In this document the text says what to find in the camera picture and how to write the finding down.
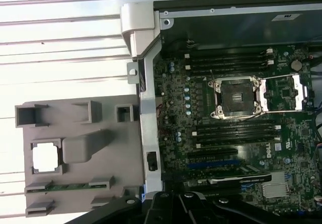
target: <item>gray plastic shroud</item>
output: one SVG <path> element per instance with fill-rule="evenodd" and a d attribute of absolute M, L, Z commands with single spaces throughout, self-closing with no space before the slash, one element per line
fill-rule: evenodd
<path fill-rule="evenodd" d="M 20 123 L 17 127 L 22 126 L 24 133 L 26 190 L 77 183 L 108 183 L 108 186 L 25 193 L 27 217 L 90 211 L 111 198 L 128 193 L 139 196 L 144 184 L 144 168 L 137 95 L 29 102 L 17 106 L 16 110 L 34 105 L 46 106 L 41 108 L 41 122 L 45 125 L 21 124 L 23 122 L 17 119 Z M 89 122 L 89 105 L 101 106 L 101 119 L 98 115 Z M 129 108 L 129 112 L 124 111 L 124 107 Z M 96 108 L 91 108 L 91 112 L 96 112 Z M 61 148 L 57 146 L 62 149 L 60 160 L 64 160 L 64 172 L 34 174 L 33 144 L 58 139 L 62 139 Z"/>

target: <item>circuit board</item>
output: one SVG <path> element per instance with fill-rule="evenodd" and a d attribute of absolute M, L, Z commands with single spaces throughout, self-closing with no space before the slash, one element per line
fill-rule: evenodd
<path fill-rule="evenodd" d="M 51 192 L 51 191 L 65 191 L 65 190 L 88 190 L 106 188 L 106 185 L 89 185 L 89 183 L 82 184 L 68 184 L 68 185 L 49 185 L 44 189 L 26 190 L 27 193 Z"/>
<path fill-rule="evenodd" d="M 319 194 L 320 183 L 312 160 L 316 143 L 314 95 L 310 67 L 303 61 L 307 52 L 296 46 L 270 49 L 272 61 L 268 65 L 253 64 L 253 68 L 244 71 L 238 70 L 238 65 L 224 63 L 216 66 L 218 71 L 209 70 L 209 62 L 199 55 L 194 57 L 193 53 L 163 59 L 155 65 L 156 116 L 164 180 L 167 173 L 179 172 L 179 179 L 192 189 L 202 186 L 204 179 L 215 179 L 213 172 L 217 175 L 225 173 L 224 176 L 229 177 L 237 176 L 241 169 L 251 168 L 257 173 L 260 171 L 261 176 L 270 173 L 272 178 L 234 186 L 244 201 L 275 213 L 317 208 L 314 196 Z M 193 60 L 204 67 L 192 72 Z M 294 71 L 290 67 L 295 60 L 303 61 L 300 70 Z M 283 112 L 296 108 L 297 90 L 291 76 L 294 73 L 299 74 L 300 82 L 306 86 L 307 98 L 302 101 L 302 111 Z M 214 89 L 209 87 L 209 82 L 240 76 L 268 78 L 265 97 L 270 110 L 276 113 L 256 115 L 245 122 L 211 117 L 216 106 Z M 274 76 L 285 77 L 269 79 Z M 234 97 L 237 101 L 240 98 L 239 95 Z M 253 131 L 252 138 L 243 138 L 240 134 L 240 138 L 234 139 L 231 137 L 235 136 L 234 132 L 231 138 L 227 138 L 231 131 L 236 131 L 237 125 L 245 134 Z M 198 155 L 198 148 L 207 154 Z"/>

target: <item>white surface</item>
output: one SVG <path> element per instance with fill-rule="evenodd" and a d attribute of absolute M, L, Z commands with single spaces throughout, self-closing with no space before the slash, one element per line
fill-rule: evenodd
<path fill-rule="evenodd" d="M 58 167 L 57 147 L 52 142 L 39 143 L 32 149 L 34 169 L 38 172 L 55 171 Z"/>

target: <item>label sticker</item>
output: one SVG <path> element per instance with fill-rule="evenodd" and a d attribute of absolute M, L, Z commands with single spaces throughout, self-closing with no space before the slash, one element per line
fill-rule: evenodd
<path fill-rule="evenodd" d="M 281 143 L 276 143 L 275 144 L 275 151 L 281 151 L 282 150 L 282 144 Z"/>
<path fill-rule="evenodd" d="M 294 20 L 301 14 L 282 14 L 277 15 L 275 18 L 272 19 L 272 21 L 286 21 L 286 20 Z"/>

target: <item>green circuit board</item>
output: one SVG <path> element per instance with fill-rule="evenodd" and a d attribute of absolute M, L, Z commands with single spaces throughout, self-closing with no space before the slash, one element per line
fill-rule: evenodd
<path fill-rule="evenodd" d="M 65 190 L 88 190 L 88 189 L 102 189 L 106 185 L 89 185 L 89 183 L 82 184 L 68 184 L 68 185 L 49 185 L 44 189 L 27 190 L 27 193 L 65 191 Z"/>
<path fill-rule="evenodd" d="M 245 73 L 225 71 L 211 72 L 205 75 L 191 76 L 189 65 L 191 56 L 163 59 L 154 67 L 154 85 L 156 96 L 156 114 L 159 130 L 159 147 L 163 161 L 163 171 L 182 171 L 185 186 L 202 185 L 199 179 L 213 178 L 211 170 L 236 172 L 245 166 L 272 174 L 271 182 L 241 184 L 239 195 L 244 201 L 271 212 L 311 211 L 317 207 L 314 196 L 319 194 L 319 176 L 312 161 L 316 137 L 313 131 L 313 91 L 308 63 L 302 62 L 301 70 L 294 71 L 290 64 L 294 60 L 307 58 L 307 52 L 296 46 L 277 46 L 273 49 L 274 63 L 266 70 Z M 217 78 L 257 76 L 268 78 L 285 76 L 266 81 L 266 98 L 271 111 L 292 110 L 296 107 L 294 80 L 290 74 L 297 73 L 300 82 L 306 86 L 307 98 L 302 102 L 303 110 L 298 112 L 269 113 L 243 122 L 240 119 L 218 120 L 210 117 L 215 109 L 214 89 L 209 82 Z M 216 167 L 207 166 L 206 170 L 195 170 L 189 165 L 189 154 L 198 149 L 193 141 L 196 126 L 214 126 L 217 131 L 221 124 L 227 124 L 224 132 L 229 132 L 231 123 L 243 124 L 245 129 L 256 131 L 257 122 L 267 121 L 275 127 L 277 137 L 271 140 L 224 142 L 229 154 L 212 158 L 210 155 L 199 162 L 216 162 Z M 268 129 L 263 125 L 258 132 Z M 205 145 L 203 151 L 225 151 L 225 147 Z M 220 161 L 230 162 L 223 166 Z"/>

